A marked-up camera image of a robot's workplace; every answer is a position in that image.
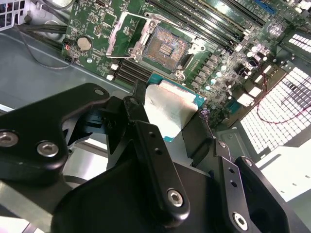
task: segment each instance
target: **ram slot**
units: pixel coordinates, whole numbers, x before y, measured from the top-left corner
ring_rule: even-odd
[[[253,23],[257,24],[258,26],[262,27],[265,25],[265,21],[261,18],[257,17],[254,13],[250,12],[241,4],[237,3],[234,0],[221,0],[223,3],[227,4],[229,7],[234,8],[236,11],[239,12],[243,17],[247,18],[248,20],[252,21]]]
[[[187,17],[189,17],[190,19],[195,21],[197,24],[200,24],[201,26],[203,26],[204,28],[208,29],[209,31],[211,31],[212,33],[217,35],[218,37],[220,37],[223,40],[227,41],[227,43],[233,44],[233,41],[232,41],[232,39],[230,37],[228,37],[226,34],[221,32],[220,30],[209,26],[207,24],[207,22],[205,22],[204,20],[200,19],[198,16],[195,15],[196,12],[192,11],[189,8],[186,8],[186,6],[182,2],[180,2],[179,0],[169,0],[169,1],[166,0],[166,3],[170,4],[171,6],[175,7],[176,9],[178,9],[180,12],[184,13]]]
[[[211,25],[215,24],[217,27],[221,28],[222,30],[226,31],[226,33],[230,34],[232,37],[238,40],[242,40],[243,37],[243,31],[240,31],[239,28],[235,28],[235,30],[232,29],[232,25],[228,25],[227,22],[221,22],[221,17],[215,15],[213,12],[211,12],[208,8],[204,7],[200,3],[197,3],[193,0],[180,0],[185,5],[191,8],[193,11],[193,14],[198,14],[201,18],[205,18],[209,22],[211,22]]]
[[[122,67],[126,67],[133,71],[133,73],[138,73],[139,75],[143,76],[146,79],[149,79],[152,72],[144,69],[143,67],[139,67],[136,63],[124,60],[122,63]]]
[[[196,34],[202,35],[203,37],[206,37],[208,40],[212,41],[213,43],[223,47],[224,49],[232,48],[230,44],[225,43],[221,38],[219,38],[217,35],[211,35],[208,34],[206,31],[203,31],[198,26],[194,25],[193,23],[187,21],[187,19],[177,13],[175,13],[173,10],[170,10],[169,7],[161,4],[160,2],[156,0],[150,0],[150,4],[153,6],[156,6],[157,8],[165,11],[166,13],[170,14],[171,16],[174,16],[176,19],[178,19],[180,22],[185,24],[185,29],[190,30],[191,32],[196,32]]]
[[[115,73],[115,77],[124,81],[127,84],[134,84],[137,79],[147,82],[152,72],[143,67],[138,66],[136,63],[123,60],[120,63],[119,69]]]
[[[215,8],[215,5],[211,5],[211,2],[207,3],[205,0],[190,0],[191,2],[193,2],[193,4],[197,7],[202,8],[203,10],[206,12],[206,14],[209,14],[206,9],[208,9],[208,11],[210,11],[210,15],[213,17],[219,17],[220,19],[224,20],[225,22],[227,22],[229,24],[230,27],[234,27],[236,29],[239,30],[239,32],[243,33],[245,31],[245,27],[243,24],[239,24],[237,23],[234,19],[228,17],[226,14],[222,13],[219,11],[219,9]]]

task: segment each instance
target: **black ram slot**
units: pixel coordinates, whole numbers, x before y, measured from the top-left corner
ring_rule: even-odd
[[[124,75],[120,75],[120,74],[117,74],[116,75],[116,79],[119,79],[121,80],[122,82],[126,83],[126,84],[129,84],[129,85],[133,85],[135,83],[135,81],[127,78],[126,76]]]
[[[246,9],[241,4],[235,2],[234,0],[221,0],[223,3],[227,4],[228,6],[234,8],[235,10],[239,11],[239,14],[243,15],[248,20],[256,23],[260,27],[265,25],[265,21],[263,21],[261,18],[258,18],[254,13],[250,12],[248,9]]]
[[[218,20],[214,19],[212,16],[207,15],[205,12],[201,11],[200,8],[196,7],[195,4],[193,4],[193,3],[191,3],[191,2],[189,2],[187,0],[180,0],[180,1],[183,2],[185,5],[187,5],[189,8],[191,8],[192,10],[196,11],[197,14],[199,14],[201,17],[206,18],[210,22],[214,23],[218,27],[220,27],[223,30],[225,30],[228,34],[230,34],[234,38],[236,38],[236,39],[238,39],[240,41],[243,40],[243,38],[242,38],[243,34],[238,34],[236,31],[232,30],[227,25],[223,24],[222,22],[219,22]]]
[[[128,78],[132,78],[134,80],[139,79],[139,80],[142,80],[144,82],[148,81],[148,79],[146,79],[145,77],[138,75],[138,74],[135,74],[131,70],[126,69],[125,67],[121,67],[120,70],[118,71],[118,74],[126,75]]]
[[[131,69],[133,73],[138,73],[143,77],[146,77],[147,79],[151,76],[152,72],[137,66],[136,64],[129,62],[129,61],[123,61],[122,67],[127,67],[128,69]]]
[[[167,2],[167,4],[170,4],[171,6],[175,7],[176,9],[178,9],[180,12],[184,13],[189,18],[192,18],[196,23],[202,25],[203,27],[205,27],[209,31],[213,32],[215,35],[217,35],[220,38],[222,38],[223,40],[227,41],[227,43],[229,43],[229,44],[233,44],[234,43],[230,37],[228,37],[227,35],[225,35],[221,31],[219,31],[219,30],[217,30],[217,29],[207,25],[207,23],[204,22],[203,20],[201,20],[199,17],[197,17],[195,15],[192,15],[190,12],[187,12],[186,10],[184,10],[183,7],[180,4],[178,4],[178,1],[170,0],[170,1],[166,1],[166,2]]]
[[[152,5],[158,7],[159,9],[167,12],[168,14],[174,16],[175,18],[177,18],[179,21],[183,22],[184,24],[186,24],[191,30],[193,30],[194,32],[197,32],[198,34],[203,35],[204,37],[206,37],[207,39],[209,39],[210,41],[214,42],[215,44],[223,47],[224,49],[227,49],[228,46],[225,45],[224,43],[221,43],[219,40],[216,40],[213,36],[203,32],[201,29],[197,28],[195,25],[191,25],[189,22],[186,22],[182,17],[180,17],[178,14],[176,14],[175,12],[170,11],[168,8],[166,8],[165,6],[163,6],[161,3],[159,3],[156,0],[150,0],[149,1]]]

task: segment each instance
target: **cable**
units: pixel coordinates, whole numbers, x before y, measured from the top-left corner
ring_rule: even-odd
[[[67,26],[55,25],[55,24],[36,24],[36,25],[21,24],[18,26],[18,28],[22,30],[33,30],[33,29],[52,29],[52,30],[62,30],[62,31],[67,30]]]
[[[42,9],[54,15],[56,18],[58,18],[63,23],[68,24],[69,19],[67,19],[65,16],[63,16],[62,14],[60,14],[53,8],[49,7],[48,5],[42,5]]]
[[[31,31],[23,31],[23,33],[34,38],[34,39],[36,39],[36,40],[38,40],[38,41],[41,41],[44,44],[47,44],[47,45],[53,47],[54,49],[57,49],[58,51],[61,51],[63,48],[63,45],[61,43],[58,43],[54,40],[51,40],[45,36],[40,35],[40,34],[31,32]]]
[[[67,68],[69,68],[71,65],[73,65],[73,63],[74,63],[74,59],[73,59],[73,58],[71,59],[70,64],[68,64],[68,65],[66,65],[66,66],[64,66],[64,67],[51,67],[51,66],[47,66],[47,65],[45,65],[45,64],[43,64],[43,63],[41,63],[41,62],[39,62],[39,61],[36,59],[36,57],[33,55],[33,53],[31,52],[31,50],[30,50],[30,48],[29,48],[29,45],[27,44],[27,41],[26,41],[26,39],[25,39],[23,33],[19,30],[18,26],[17,26],[17,25],[14,25],[14,28],[18,31],[20,37],[22,38],[22,41],[23,41],[24,45],[26,46],[26,49],[27,49],[28,53],[31,55],[31,57],[34,59],[34,61],[35,61],[37,64],[39,64],[39,65],[41,65],[42,67],[45,67],[45,68],[56,69],[56,70],[67,69]]]
[[[260,69],[261,69],[261,74],[262,74],[262,76],[263,76],[263,84],[264,84],[264,87],[265,87],[265,93],[264,93],[263,97],[259,100],[259,102],[258,102],[258,104],[257,104],[257,111],[256,111],[256,114],[257,114],[257,116],[259,117],[259,119],[260,119],[261,121],[266,122],[266,123],[268,123],[268,124],[275,124],[275,125],[284,124],[284,123],[286,123],[286,122],[288,122],[288,121],[290,121],[290,120],[293,120],[293,119],[297,118],[298,116],[302,115],[305,111],[307,111],[307,110],[311,107],[311,104],[309,104],[309,106],[307,106],[307,107],[305,107],[304,109],[302,109],[301,112],[297,113],[295,116],[293,116],[293,117],[291,117],[291,118],[289,118],[289,119],[287,119],[287,120],[284,120],[284,121],[273,122],[273,121],[268,121],[268,120],[263,119],[263,118],[260,116],[260,114],[259,114],[259,107],[260,107],[260,102],[261,102],[261,101],[263,100],[263,98],[265,98],[266,95],[268,94],[268,88],[267,88],[267,82],[268,82],[268,81],[267,81],[267,79],[266,79],[266,74],[262,71],[262,67],[260,67]]]
[[[27,25],[21,24],[18,26],[21,31],[30,31],[30,32],[42,32],[42,33],[57,33],[57,34],[66,34],[67,26],[60,25]]]
[[[50,8],[54,10],[63,11],[63,10],[67,10],[68,8],[70,8],[76,0],[71,0],[71,2],[67,6],[63,6],[63,7],[55,6],[53,3],[49,2],[48,0],[42,0],[42,1],[45,4],[47,4],[47,6],[49,6]]]

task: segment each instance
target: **black cable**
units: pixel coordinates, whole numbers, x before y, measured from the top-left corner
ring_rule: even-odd
[[[42,5],[42,9],[54,15],[56,18],[58,18],[63,23],[68,24],[69,19],[67,19],[65,16],[63,16],[62,14],[60,14],[53,8],[49,7],[48,5]]]
[[[31,32],[31,31],[23,31],[24,34],[28,35],[28,36],[31,36],[32,38],[38,40],[38,41],[41,41],[42,43],[44,44],[47,44],[55,49],[57,49],[58,51],[61,51],[62,48],[63,48],[63,45],[61,43],[58,43],[54,40],[51,40],[45,36],[42,36],[38,33],[35,33],[35,32]]]
[[[35,61],[37,64],[39,64],[39,65],[41,65],[42,67],[45,67],[45,68],[56,69],[56,70],[67,69],[67,68],[69,68],[71,65],[73,65],[73,63],[74,63],[74,59],[73,59],[73,58],[72,58],[70,64],[68,64],[68,65],[66,65],[66,66],[64,66],[64,67],[51,67],[51,66],[47,66],[47,65],[45,65],[45,64],[43,64],[43,63],[41,63],[41,62],[39,62],[39,61],[36,59],[36,57],[33,55],[33,53],[31,52],[30,47],[29,47],[29,45],[28,45],[28,43],[27,43],[27,41],[26,41],[26,39],[25,39],[23,33],[19,30],[18,26],[17,26],[17,25],[14,25],[14,28],[18,31],[20,37],[22,38],[22,41],[24,42],[24,45],[25,45],[25,47],[26,47],[28,53],[31,55],[31,57],[34,59],[34,61]]]
[[[47,4],[47,6],[49,6],[50,8],[54,10],[63,11],[63,10],[67,10],[68,8],[70,8],[76,0],[71,0],[71,2],[67,6],[63,6],[63,7],[55,6],[53,3],[49,2],[48,0],[42,0],[42,1],[45,4]]]
[[[32,30],[32,29],[54,29],[54,30],[67,30],[67,26],[55,25],[55,24],[21,24],[18,25],[18,28],[21,30]]]
[[[30,31],[30,32],[39,32],[39,33],[66,34],[66,31],[54,30],[54,29],[32,29],[32,30],[21,30],[21,31]]]
[[[31,31],[31,32],[42,32],[42,33],[57,33],[57,34],[66,34],[67,26],[61,25],[27,25],[21,24],[18,26],[21,31]]]

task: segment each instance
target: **black capacitor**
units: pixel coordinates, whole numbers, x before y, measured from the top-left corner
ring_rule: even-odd
[[[243,73],[241,74],[241,76],[242,76],[244,79],[248,79],[248,74],[247,74],[246,72],[243,72]]]
[[[261,52],[258,52],[258,53],[257,53],[257,56],[260,57],[261,60],[263,60],[264,62],[267,61],[267,59],[268,59],[268,58],[267,58],[263,53],[261,53]]]
[[[252,72],[250,71],[250,69],[248,69],[248,68],[246,68],[246,67],[245,67],[244,71],[245,71],[245,73],[247,73],[247,75],[251,75],[251,74],[252,74]]]

